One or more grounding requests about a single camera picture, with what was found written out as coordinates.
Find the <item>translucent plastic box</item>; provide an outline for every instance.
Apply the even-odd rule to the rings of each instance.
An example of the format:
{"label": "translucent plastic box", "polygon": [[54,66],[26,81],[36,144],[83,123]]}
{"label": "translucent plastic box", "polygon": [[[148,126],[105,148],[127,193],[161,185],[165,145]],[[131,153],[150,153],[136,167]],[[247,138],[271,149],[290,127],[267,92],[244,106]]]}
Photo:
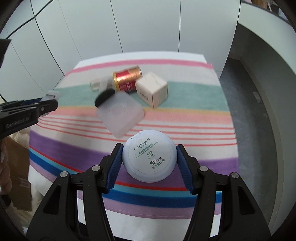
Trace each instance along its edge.
{"label": "translucent plastic box", "polygon": [[103,102],[96,113],[115,137],[123,136],[144,117],[142,105],[123,91]]}

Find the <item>round black cap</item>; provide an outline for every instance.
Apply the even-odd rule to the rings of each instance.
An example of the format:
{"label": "round black cap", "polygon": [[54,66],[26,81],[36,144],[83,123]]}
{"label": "round black cap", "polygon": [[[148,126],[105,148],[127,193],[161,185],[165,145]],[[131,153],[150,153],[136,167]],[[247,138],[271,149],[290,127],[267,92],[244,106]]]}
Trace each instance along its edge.
{"label": "round black cap", "polygon": [[108,90],[103,91],[95,99],[94,105],[96,107],[99,107],[101,104],[104,103],[104,101],[106,101],[107,99],[109,99],[114,94],[115,94],[115,90],[113,90],[113,89],[108,89]]}

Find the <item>gray floor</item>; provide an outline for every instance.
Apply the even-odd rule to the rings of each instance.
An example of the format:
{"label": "gray floor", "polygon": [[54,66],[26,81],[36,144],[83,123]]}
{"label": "gray floor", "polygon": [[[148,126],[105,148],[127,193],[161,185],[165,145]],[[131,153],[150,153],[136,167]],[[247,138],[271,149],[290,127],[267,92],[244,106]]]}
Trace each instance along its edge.
{"label": "gray floor", "polygon": [[257,102],[253,81],[238,60],[228,58],[220,77],[236,131],[239,173],[269,222],[276,197],[277,157],[264,104]]}

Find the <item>table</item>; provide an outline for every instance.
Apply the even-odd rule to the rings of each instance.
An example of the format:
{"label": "table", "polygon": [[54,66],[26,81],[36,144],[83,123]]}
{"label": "table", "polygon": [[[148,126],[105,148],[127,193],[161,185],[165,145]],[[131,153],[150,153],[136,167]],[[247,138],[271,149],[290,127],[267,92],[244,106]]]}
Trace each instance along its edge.
{"label": "table", "polygon": [[[145,117],[122,138],[115,138],[96,116],[97,92],[89,81],[134,65],[168,80],[168,99],[151,109],[137,93]],[[61,171],[83,172],[109,155],[117,142],[140,130],[154,129],[183,144],[190,156],[216,173],[238,172],[235,130],[219,80],[203,55],[135,52],[84,60],[61,80],[56,111],[39,118],[30,132],[29,181],[45,195]],[[78,193],[79,220],[85,223]],[[178,167],[157,183],[133,179],[122,165],[116,185],[104,195],[115,236],[131,240],[183,240],[196,197],[182,181]],[[216,194],[211,235],[218,233],[221,193]]]}

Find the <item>metal screw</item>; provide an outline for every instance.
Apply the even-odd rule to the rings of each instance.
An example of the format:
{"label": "metal screw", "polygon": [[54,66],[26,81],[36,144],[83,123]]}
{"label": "metal screw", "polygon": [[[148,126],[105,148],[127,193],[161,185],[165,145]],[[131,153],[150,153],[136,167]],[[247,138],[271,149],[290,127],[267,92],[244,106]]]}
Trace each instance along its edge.
{"label": "metal screw", "polygon": [[99,165],[94,165],[91,169],[96,172],[96,171],[100,170],[101,167]]}
{"label": "metal screw", "polygon": [[201,170],[202,172],[206,172],[208,169],[207,169],[206,166],[200,166],[200,170]]}
{"label": "metal screw", "polygon": [[239,174],[236,173],[236,172],[233,172],[233,173],[231,173],[231,176],[232,176],[233,178],[238,178],[238,177],[239,177]]}
{"label": "metal screw", "polygon": [[61,177],[66,177],[66,176],[68,176],[68,172],[63,171],[63,172],[60,173],[60,176]]}

